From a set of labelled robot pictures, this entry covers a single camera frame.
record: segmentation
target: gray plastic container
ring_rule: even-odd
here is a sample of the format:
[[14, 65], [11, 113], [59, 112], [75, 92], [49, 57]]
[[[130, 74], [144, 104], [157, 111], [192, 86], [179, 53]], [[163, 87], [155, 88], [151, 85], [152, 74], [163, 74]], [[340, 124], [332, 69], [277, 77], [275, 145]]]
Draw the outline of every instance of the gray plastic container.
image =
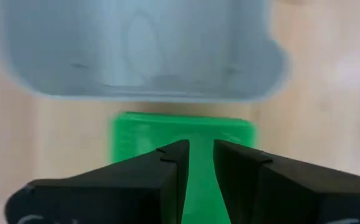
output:
[[251, 101], [285, 79], [264, 0], [0, 0], [12, 74], [52, 96]]

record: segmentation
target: green block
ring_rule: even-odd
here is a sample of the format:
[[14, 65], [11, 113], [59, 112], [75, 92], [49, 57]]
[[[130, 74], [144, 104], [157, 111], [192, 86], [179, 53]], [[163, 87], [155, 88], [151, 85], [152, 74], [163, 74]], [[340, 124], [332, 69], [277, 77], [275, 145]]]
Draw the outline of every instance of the green block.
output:
[[199, 116], [127, 112], [112, 124], [111, 161], [120, 162], [181, 139], [190, 141], [189, 178], [183, 224], [230, 224], [213, 164], [213, 142], [254, 147], [256, 129], [248, 121]]

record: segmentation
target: table surface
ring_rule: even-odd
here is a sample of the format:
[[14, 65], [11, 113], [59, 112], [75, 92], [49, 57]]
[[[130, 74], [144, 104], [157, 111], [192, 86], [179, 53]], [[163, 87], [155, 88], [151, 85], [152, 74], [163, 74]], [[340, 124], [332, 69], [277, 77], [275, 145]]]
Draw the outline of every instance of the table surface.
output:
[[108, 120], [120, 111], [253, 121], [259, 149], [360, 175], [360, 1], [273, 0], [272, 35], [290, 79], [257, 104], [60, 101], [31, 96], [0, 64], [0, 223], [14, 190], [107, 164]]

